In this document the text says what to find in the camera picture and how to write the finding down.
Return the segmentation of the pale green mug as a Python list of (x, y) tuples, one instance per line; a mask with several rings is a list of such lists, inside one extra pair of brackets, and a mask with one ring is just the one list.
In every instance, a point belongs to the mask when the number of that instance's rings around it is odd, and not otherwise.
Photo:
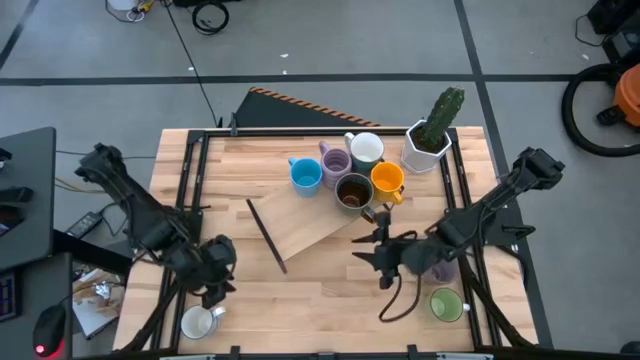
[(471, 306), (450, 288), (435, 290), (430, 297), (429, 307), (437, 319), (448, 323), (456, 322), (471, 310)]

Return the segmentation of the yellow faceted mug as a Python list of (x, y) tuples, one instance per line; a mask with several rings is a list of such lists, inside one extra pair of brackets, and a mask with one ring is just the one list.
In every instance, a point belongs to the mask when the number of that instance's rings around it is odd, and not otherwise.
[(379, 162), (370, 173), (374, 199), (399, 205), (403, 202), (400, 189), (404, 185), (402, 168), (392, 162)]

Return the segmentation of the dark teal brown glazed mug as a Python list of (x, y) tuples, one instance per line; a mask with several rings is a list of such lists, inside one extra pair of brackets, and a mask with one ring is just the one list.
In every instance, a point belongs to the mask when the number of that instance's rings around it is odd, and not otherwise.
[(376, 221), (373, 205), (374, 187), (359, 173), (342, 176), (335, 185), (334, 196), (338, 208), (347, 215), (360, 216), (369, 223)]

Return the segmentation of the green cactus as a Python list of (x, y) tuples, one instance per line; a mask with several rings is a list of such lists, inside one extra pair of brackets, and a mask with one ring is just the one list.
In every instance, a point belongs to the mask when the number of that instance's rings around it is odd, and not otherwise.
[(441, 93), (427, 118), (422, 141), (430, 152), (437, 152), (441, 138), (456, 118), (465, 100), (465, 90), (449, 87)]

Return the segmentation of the white mug blue floral print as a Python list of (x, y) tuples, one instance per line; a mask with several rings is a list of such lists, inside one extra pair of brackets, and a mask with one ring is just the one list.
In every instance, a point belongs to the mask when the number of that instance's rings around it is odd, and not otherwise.
[(187, 309), (181, 319), (181, 332), (191, 340), (199, 340), (211, 335), (220, 325), (226, 314), (225, 307), (205, 309), (194, 305)]

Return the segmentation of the purple ribbed mug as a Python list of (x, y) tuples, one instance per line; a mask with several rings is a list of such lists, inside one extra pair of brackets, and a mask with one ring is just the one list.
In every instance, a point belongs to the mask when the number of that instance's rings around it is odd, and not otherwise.
[(352, 159), (349, 152), (339, 148), (331, 148), (325, 141), (319, 142), (321, 153), (322, 183), (334, 189), (344, 175), (352, 172)]

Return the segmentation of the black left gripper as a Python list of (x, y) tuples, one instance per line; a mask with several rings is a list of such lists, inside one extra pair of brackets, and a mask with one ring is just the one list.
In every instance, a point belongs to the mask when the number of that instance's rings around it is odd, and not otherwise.
[(226, 297), (226, 292), (235, 292), (231, 284), (237, 264), (236, 250), (226, 235), (217, 235), (199, 248), (201, 262), (191, 274), (192, 284), (187, 292), (201, 296), (202, 307), (211, 309)]

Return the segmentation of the orange vacuum cleaner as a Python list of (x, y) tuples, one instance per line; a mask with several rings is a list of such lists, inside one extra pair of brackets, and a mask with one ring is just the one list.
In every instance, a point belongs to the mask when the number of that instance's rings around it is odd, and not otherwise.
[(596, 119), (604, 126), (626, 122), (640, 131), (640, 63), (621, 75), (612, 106), (601, 111)]

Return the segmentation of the black computer mouse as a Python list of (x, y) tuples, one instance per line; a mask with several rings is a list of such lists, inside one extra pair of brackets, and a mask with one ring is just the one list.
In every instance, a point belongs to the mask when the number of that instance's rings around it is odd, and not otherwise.
[(50, 358), (62, 349), (65, 323), (66, 310), (61, 303), (40, 313), (32, 331), (32, 347), (37, 357)]

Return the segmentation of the black mat orange striped edge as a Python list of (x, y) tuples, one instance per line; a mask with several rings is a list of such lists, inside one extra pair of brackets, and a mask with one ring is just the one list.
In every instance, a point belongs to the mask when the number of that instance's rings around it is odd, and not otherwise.
[(234, 114), (239, 127), (378, 127), (378, 124), (266, 88), (252, 87)]

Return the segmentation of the black equipment case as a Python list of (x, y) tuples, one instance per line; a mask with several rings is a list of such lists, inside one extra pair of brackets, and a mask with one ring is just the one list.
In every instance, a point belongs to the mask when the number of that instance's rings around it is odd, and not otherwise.
[[(589, 42), (579, 37), (579, 23), (587, 19), (596, 35)], [(635, 66), (640, 63), (640, 0), (597, 0), (590, 10), (575, 20), (575, 39), (587, 46), (601, 48), (613, 64)]]

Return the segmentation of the black metal table frame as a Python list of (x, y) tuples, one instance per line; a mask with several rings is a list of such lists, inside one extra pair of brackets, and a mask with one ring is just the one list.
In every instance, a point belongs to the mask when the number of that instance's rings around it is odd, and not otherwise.
[[(202, 175), (202, 234), (206, 240), (218, 233), (233, 239), (238, 253), (234, 286), (222, 306), (227, 313), (219, 328), (201, 340), (180, 336), (179, 352), (240, 355), (270, 353), (398, 353), (407, 345), (419, 352), (473, 350), (468, 316), (446, 323), (436, 319), (428, 304), (435, 286), (423, 288), (419, 307), (406, 318), (383, 324), (379, 311), (392, 297), (378, 287), (379, 273), (353, 251), (370, 252), (372, 244), (352, 244), (352, 238), (375, 228), (358, 217), (305, 251), (290, 258), (288, 247), (278, 247), (288, 270), (284, 274), (263, 238), (246, 204), (291, 187), (288, 158), (318, 159), (318, 142), (343, 148), (343, 134), (355, 128), (321, 134), (308, 128), (291, 136), (268, 131), (267, 136), (210, 138)], [(189, 131), (165, 129), (157, 153), (150, 192), (160, 202), (174, 204)], [(494, 188), (496, 175), (482, 127), (457, 128), (468, 187), (473, 200)], [(392, 234), (424, 231), (447, 208), (445, 187), (438, 168), (423, 174), (408, 173), (404, 203), (393, 209)], [(512, 256), (485, 247), (485, 264), (494, 300), (519, 333), (538, 343), (520, 266)], [(149, 317), (158, 300), (163, 271), (138, 263), (129, 286), (113, 348), (129, 343)]]

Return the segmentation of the crumpled paper pile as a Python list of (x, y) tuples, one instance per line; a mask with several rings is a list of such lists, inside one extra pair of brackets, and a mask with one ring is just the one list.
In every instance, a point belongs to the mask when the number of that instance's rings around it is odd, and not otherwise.
[(72, 283), (72, 309), (89, 340), (119, 318), (125, 293), (120, 275), (96, 268)]

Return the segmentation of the teal mug white interior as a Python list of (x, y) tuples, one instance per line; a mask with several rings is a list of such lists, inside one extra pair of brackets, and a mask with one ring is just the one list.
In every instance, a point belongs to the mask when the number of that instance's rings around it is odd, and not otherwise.
[(345, 145), (351, 155), (353, 170), (368, 175), (381, 161), (384, 154), (384, 143), (379, 136), (371, 132), (344, 134)]

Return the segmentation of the wooden shelf riser black legs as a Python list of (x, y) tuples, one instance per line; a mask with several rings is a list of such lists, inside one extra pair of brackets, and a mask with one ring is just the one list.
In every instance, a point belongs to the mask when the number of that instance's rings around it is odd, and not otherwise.
[[(325, 187), (322, 180), (314, 197), (300, 197), (290, 176), (287, 185), (247, 205), (283, 273), (287, 260), (362, 218), (343, 213), (334, 189)], [(374, 199), (372, 207), (389, 210), (391, 203)]]

